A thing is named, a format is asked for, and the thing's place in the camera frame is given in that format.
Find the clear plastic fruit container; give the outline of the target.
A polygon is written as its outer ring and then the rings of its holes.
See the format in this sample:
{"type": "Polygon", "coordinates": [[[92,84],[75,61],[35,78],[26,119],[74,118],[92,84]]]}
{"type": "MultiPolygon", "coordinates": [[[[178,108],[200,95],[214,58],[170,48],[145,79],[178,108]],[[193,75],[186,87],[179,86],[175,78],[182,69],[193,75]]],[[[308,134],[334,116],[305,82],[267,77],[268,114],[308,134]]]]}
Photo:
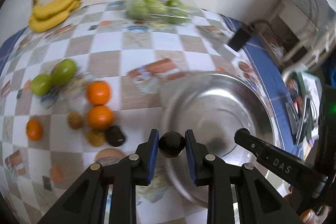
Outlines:
{"type": "Polygon", "coordinates": [[[127,15],[134,20],[180,25],[199,11],[193,0],[125,0],[127,15]]]}

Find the small orange tangerine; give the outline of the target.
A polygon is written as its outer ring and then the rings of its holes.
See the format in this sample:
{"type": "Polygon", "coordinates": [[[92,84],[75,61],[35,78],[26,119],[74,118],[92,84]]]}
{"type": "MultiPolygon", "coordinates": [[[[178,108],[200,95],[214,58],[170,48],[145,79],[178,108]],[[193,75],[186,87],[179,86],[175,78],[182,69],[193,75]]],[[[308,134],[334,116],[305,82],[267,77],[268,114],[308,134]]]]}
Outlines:
{"type": "Polygon", "coordinates": [[[26,135],[31,141],[39,141],[43,136],[42,125],[36,119],[30,119],[26,124],[26,135]]]}

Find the large green mango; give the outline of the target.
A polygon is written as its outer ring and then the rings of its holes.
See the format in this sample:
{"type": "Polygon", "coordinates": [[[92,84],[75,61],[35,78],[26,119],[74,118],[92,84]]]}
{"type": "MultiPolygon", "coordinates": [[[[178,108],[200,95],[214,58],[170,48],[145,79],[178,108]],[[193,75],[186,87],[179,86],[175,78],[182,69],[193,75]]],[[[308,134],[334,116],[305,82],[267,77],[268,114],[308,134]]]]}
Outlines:
{"type": "Polygon", "coordinates": [[[77,65],[72,59],[64,59],[59,62],[51,73],[51,83],[53,86],[67,84],[75,75],[77,65]]]}

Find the yellow banana bunch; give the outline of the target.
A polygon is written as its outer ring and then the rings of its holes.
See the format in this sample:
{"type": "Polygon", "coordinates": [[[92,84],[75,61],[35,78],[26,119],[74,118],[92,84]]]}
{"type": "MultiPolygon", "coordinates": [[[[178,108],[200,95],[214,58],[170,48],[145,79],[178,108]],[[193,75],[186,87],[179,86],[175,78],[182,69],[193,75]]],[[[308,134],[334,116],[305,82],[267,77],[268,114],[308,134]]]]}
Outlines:
{"type": "Polygon", "coordinates": [[[46,5],[32,0],[29,28],[36,33],[48,31],[64,22],[80,5],[81,0],[53,0],[46,5]]]}

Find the large silver metal bowl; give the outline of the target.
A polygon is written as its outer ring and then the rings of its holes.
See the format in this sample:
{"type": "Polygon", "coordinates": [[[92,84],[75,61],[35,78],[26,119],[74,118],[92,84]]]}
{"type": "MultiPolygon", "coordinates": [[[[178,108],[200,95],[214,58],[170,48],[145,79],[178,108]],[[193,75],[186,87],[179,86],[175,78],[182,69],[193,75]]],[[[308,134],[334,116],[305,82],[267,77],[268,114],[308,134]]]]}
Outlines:
{"type": "Polygon", "coordinates": [[[252,163],[262,175],[266,168],[237,145],[234,135],[246,128],[250,134],[274,144],[273,128],[266,105],[240,78],[221,72],[198,72],[162,85],[163,133],[183,135],[192,130],[198,143],[226,163],[241,166],[252,163]]]}

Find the patterned checkered tablecloth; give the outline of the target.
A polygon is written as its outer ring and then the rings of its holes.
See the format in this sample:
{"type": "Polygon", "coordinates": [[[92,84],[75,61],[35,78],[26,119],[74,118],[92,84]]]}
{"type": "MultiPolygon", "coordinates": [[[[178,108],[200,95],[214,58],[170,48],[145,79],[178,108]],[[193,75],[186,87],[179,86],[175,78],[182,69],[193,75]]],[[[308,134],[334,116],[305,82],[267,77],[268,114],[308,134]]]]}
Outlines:
{"type": "Polygon", "coordinates": [[[108,108],[126,137],[114,153],[130,154],[159,128],[163,111],[159,88],[178,75],[225,71],[239,76],[267,104],[276,144],[293,145],[285,103],[290,100],[280,73],[260,40],[251,39],[234,53],[213,49],[199,26],[223,31],[237,20],[200,10],[180,26],[132,22],[122,2],[77,9],[59,27],[44,34],[24,29],[1,47],[1,195],[20,223],[37,223],[66,189],[93,163],[99,148],[85,136],[87,125],[73,130],[70,112],[85,115],[89,80],[106,81],[112,91],[108,108]],[[36,96],[30,88],[39,74],[51,75],[56,65],[72,59],[77,70],[65,85],[36,96]],[[36,119],[43,136],[31,141],[26,124],[36,119]]]}

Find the brown kiwi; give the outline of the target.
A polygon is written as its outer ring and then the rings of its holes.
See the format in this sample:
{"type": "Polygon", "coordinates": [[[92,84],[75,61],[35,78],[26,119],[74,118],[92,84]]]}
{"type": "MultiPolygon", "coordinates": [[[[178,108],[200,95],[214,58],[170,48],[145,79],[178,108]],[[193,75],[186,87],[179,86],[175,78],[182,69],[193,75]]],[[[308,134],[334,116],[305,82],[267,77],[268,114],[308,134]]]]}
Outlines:
{"type": "Polygon", "coordinates": [[[105,144],[105,133],[99,130],[92,130],[85,136],[87,142],[93,147],[101,147],[105,144]]]}
{"type": "Polygon", "coordinates": [[[73,130],[82,128],[84,124],[82,116],[76,111],[72,111],[68,114],[67,122],[73,130]]]}

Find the white shelf unit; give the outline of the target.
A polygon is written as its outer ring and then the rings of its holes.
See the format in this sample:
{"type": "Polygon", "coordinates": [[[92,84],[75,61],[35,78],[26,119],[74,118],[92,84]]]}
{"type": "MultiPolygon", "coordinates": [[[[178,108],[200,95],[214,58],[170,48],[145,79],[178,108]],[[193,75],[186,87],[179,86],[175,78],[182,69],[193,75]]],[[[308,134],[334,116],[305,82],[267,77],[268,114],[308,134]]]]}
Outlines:
{"type": "Polygon", "coordinates": [[[335,51],[335,11],[327,0],[280,0],[260,35],[282,77],[313,72],[335,51]]]}

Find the dark purple plum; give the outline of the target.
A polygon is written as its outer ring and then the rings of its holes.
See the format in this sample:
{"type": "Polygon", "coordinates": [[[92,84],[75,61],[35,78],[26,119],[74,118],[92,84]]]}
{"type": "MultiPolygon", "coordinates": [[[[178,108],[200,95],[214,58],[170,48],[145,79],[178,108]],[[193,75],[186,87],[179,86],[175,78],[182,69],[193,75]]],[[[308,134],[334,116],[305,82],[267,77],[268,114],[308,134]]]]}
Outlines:
{"type": "Polygon", "coordinates": [[[174,159],[178,157],[184,150],[185,145],[185,138],[180,133],[175,131],[170,131],[163,134],[158,142],[161,154],[168,159],[174,159]]]}

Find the black power adapter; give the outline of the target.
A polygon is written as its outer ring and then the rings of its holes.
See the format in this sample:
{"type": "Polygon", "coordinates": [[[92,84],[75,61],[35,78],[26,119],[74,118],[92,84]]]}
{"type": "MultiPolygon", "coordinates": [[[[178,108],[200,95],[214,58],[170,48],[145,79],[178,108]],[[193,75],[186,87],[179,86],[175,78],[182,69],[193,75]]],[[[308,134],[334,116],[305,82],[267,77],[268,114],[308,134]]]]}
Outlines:
{"type": "Polygon", "coordinates": [[[228,46],[238,52],[253,36],[253,32],[254,26],[242,24],[228,42],[228,46]]]}

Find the large orange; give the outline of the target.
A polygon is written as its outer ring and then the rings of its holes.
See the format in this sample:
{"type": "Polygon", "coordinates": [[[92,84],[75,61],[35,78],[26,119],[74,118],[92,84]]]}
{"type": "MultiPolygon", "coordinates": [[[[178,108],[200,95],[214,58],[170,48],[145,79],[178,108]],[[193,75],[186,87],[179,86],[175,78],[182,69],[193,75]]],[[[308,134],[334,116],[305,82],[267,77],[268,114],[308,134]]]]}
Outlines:
{"type": "Polygon", "coordinates": [[[106,81],[91,82],[86,87],[85,95],[92,105],[105,105],[111,96],[110,86],[106,81]]]}
{"type": "Polygon", "coordinates": [[[94,106],[88,111],[86,120],[91,129],[105,130],[112,125],[114,114],[105,105],[94,106]]]}

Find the smaller green mango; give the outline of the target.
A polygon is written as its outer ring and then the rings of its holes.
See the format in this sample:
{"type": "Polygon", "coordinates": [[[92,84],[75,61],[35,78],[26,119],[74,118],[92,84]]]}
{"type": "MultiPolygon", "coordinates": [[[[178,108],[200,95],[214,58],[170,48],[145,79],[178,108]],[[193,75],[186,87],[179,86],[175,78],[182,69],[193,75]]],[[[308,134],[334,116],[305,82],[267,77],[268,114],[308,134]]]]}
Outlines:
{"type": "Polygon", "coordinates": [[[36,96],[43,96],[47,94],[51,88],[51,76],[47,74],[37,75],[30,83],[30,88],[36,96]]]}

